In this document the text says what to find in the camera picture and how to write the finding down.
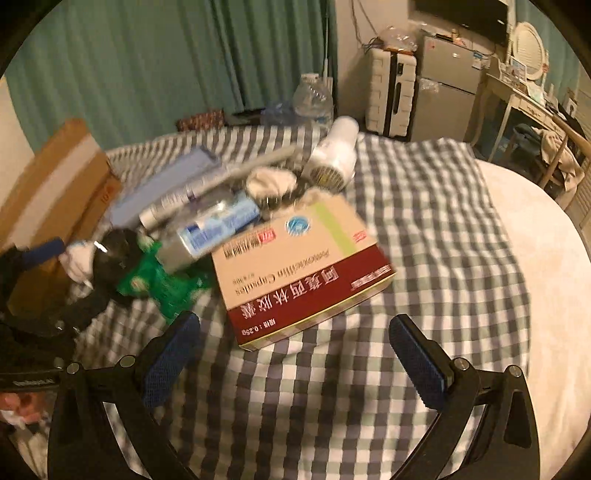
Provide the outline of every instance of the refrigerator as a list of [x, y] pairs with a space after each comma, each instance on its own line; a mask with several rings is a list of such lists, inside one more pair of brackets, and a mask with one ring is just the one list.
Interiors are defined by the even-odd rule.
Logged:
[[423, 39], [411, 141], [464, 140], [482, 73], [474, 65], [472, 50], [435, 37]]

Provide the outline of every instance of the checkered bedsheet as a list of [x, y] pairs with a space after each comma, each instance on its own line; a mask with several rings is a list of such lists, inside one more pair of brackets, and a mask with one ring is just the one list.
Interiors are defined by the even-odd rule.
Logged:
[[[304, 128], [246, 127], [108, 154], [130, 191], [195, 145], [240, 162], [294, 142], [305, 157], [319, 139]], [[258, 352], [237, 347], [219, 292], [199, 298], [203, 347], [154, 416], [200, 479], [389, 479], [434, 418], [389, 345], [397, 313], [408, 313], [451, 357], [496, 371], [511, 363], [527, 369], [528, 293], [470, 147], [360, 134], [357, 150], [345, 195], [397, 269], [395, 280]], [[150, 301], [136, 301], [131, 312], [111, 303], [83, 335], [78, 357], [87, 368], [112, 364], [164, 328]], [[116, 410], [108, 410], [128, 463], [142, 472]], [[477, 416], [448, 472], [459, 466]]]

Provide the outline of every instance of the green curtain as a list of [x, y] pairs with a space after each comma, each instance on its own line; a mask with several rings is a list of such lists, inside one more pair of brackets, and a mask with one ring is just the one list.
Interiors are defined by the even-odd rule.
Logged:
[[545, 89], [554, 84], [554, 94], [562, 102], [566, 89], [576, 91], [579, 82], [579, 59], [570, 48], [552, 20], [546, 17], [530, 0], [515, 0], [515, 17], [518, 22], [531, 23], [538, 31], [550, 57], [550, 71]]
[[332, 0], [63, 0], [8, 66], [12, 102], [34, 151], [71, 117], [108, 149], [209, 109], [263, 108], [289, 100], [301, 73], [322, 71], [327, 8]]

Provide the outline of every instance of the vanity table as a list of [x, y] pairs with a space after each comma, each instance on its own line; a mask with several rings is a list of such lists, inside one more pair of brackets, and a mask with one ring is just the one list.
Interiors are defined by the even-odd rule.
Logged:
[[505, 114], [503, 115], [501, 127], [499, 129], [499, 133], [496, 136], [495, 144], [492, 147], [492, 151], [488, 157], [488, 161], [491, 161], [493, 159], [497, 149], [499, 148], [499, 143], [501, 142], [503, 133], [505, 132], [505, 128], [507, 126], [507, 122], [509, 121], [511, 110], [513, 109], [521, 111], [526, 116], [540, 124], [543, 128], [553, 130], [556, 133], [558, 133], [561, 137], [565, 135], [564, 131], [553, 122], [552, 112], [546, 110], [546, 108], [543, 108], [541, 105], [534, 102], [530, 97], [520, 92], [519, 90], [514, 89], [509, 84], [503, 82], [502, 80], [496, 77], [493, 77], [490, 74], [486, 74], [483, 80], [482, 93], [480, 96], [480, 102], [478, 103], [478, 110], [475, 112], [475, 114], [478, 116], [478, 123], [476, 124], [476, 131], [474, 133], [474, 137], [470, 142], [472, 146], [476, 145], [476, 143], [480, 139], [480, 135], [482, 133], [482, 125], [484, 124], [484, 119], [487, 114], [486, 106], [492, 96], [497, 97], [500, 100], [506, 102], [507, 107], [505, 108]]

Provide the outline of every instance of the screw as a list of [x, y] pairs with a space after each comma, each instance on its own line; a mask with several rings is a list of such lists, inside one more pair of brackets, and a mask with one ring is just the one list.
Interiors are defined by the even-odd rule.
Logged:
[[470, 362], [468, 360], [466, 360], [465, 358], [456, 358], [453, 361], [453, 364], [456, 366], [456, 368], [458, 368], [459, 370], [462, 371], [466, 371], [470, 368]]
[[80, 364], [77, 364], [76, 362], [74, 362], [74, 363], [68, 365], [66, 372], [68, 372], [69, 374], [75, 374], [79, 369], [80, 369]]
[[133, 355], [125, 355], [121, 360], [119, 360], [119, 365], [123, 368], [129, 368], [133, 366], [135, 363], [135, 357]]
[[515, 378], [519, 378], [523, 374], [521, 368], [519, 368], [517, 365], [511, 365], [509, 367], [509, 373], [513, 375]]

